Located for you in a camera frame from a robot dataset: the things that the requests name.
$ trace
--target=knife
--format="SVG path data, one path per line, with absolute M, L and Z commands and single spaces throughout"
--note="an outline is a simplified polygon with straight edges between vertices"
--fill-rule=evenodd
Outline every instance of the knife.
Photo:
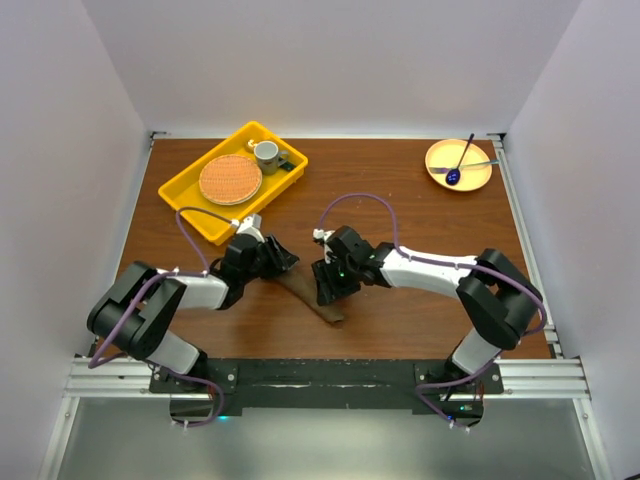
M 462 164 L 460 165 L 460 168 L 467 168 L 467 167 L 481 167 L 483 165 L 497 165 L 498 164 L 498 160 L 489 160 L 488 162 L 480 162 L 480 163 L 466 163 L 466 164 Z M 431 173 L 447 173 L 449 170 L 453 169 L 454 167 L 429 167 L 429 171 Z

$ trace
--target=brown towel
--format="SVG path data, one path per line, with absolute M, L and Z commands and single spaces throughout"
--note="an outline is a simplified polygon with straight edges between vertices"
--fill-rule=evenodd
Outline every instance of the brown towel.
M 278 275 L 273 281 L 279 283 L 306 303 L 324 321 L 336 323 L 344 320 L 344 314 L 337 306 L 326 305 L 321 307 L 318 305 L 316 286 L 300 272 L 299 266 L 295 266 L 288 272 Z

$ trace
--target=mug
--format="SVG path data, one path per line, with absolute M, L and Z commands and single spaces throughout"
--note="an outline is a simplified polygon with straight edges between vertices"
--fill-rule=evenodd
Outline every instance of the mug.
M 273 175 L 289 158 L 289 152 L 280 150 L 278 145 L 270 140 L 253 145 L 253 154 L 263 175 Z

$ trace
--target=round woven placemat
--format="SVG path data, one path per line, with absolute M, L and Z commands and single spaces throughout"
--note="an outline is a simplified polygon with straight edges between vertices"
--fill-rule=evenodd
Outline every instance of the round woven placemat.
M 260 167 L 242 155 L 214 158 L 200 172 L 200 192 L 218 205 L 235 205 L 249 200 L 262 184 Z

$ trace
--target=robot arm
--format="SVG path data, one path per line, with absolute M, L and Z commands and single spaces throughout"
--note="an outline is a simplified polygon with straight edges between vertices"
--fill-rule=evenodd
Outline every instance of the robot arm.
M 298 257 L 273 236 L 260 232 L 260 216 L 251 215 L 239 226 L 219 263 L 208 272 L 181 274 L 134 262 L 93 308 L 88 329 L 107 338 L 121 327 L 113 344 L 137 360 L 166 367 L 178 374 L 206 376 L 207 355 L 168 330 L 177 310 L 208 308 L 224 310 L 235 304 L 247 283 L 273 278 L 291 269 Z M 165 275 L 151 286 L 141 303 L 122 323 L 122 317 L 142 286 Z
M 314 241 L 324 247 L 325 253 L 324 260 L 312 265 L 320 305 L 356 293 L 361 283 L 419 288 L 460 300 L 473 328 L 447 361 L 449 378 L 473 374 L 500 351 L 514 349 L 537 311 L 527 295 L 471 267 L 481 265 L 506 275 L 542 299 L 540 292 L 497 250 L 487 249 L 478 257 L 447 257 L 404 247 L 400 252 L 391 243 L 374 248 L 348 226 L 328 232 L 315 230 Z M 494 293 L 491 287 L 496 284 Z

